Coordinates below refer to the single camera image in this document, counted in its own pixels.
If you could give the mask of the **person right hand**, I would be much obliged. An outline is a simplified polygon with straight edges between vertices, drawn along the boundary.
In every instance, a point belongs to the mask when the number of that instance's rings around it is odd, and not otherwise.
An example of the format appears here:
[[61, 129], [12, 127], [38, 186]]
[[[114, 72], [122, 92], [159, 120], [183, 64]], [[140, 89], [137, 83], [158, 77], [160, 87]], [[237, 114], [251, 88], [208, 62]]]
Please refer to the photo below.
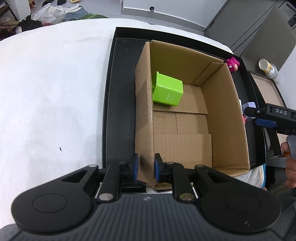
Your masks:
[[288, 142], [282, 143], [281, 148], [287, 153], [287, 156], [285, 157], [285, 174], [287, 176], [285, 185], [291, 188], [293, 195], [295, 196], [295, 159], [290, 154], [290, 146]]

